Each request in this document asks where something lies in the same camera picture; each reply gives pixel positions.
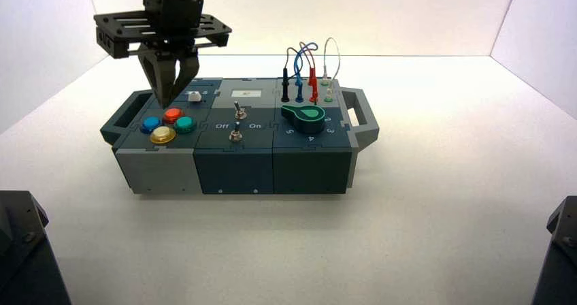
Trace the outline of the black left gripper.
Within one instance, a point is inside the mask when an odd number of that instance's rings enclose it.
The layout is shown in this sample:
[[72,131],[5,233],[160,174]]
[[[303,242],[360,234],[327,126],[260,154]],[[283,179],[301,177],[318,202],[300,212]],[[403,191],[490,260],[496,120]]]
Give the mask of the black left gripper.
[[[162,108],[167,108],[199,71],[198,52],[176,57],[166,45],[192,45],[206,38],[201,47],[226,46],[232,28],[215,16],[204,14],[203,0],[149,0],[146,9],[97,14],[96,41],[111,57],[127,58],[138,54],[143,71]],[[141,44],[137,50],[132,44]]]

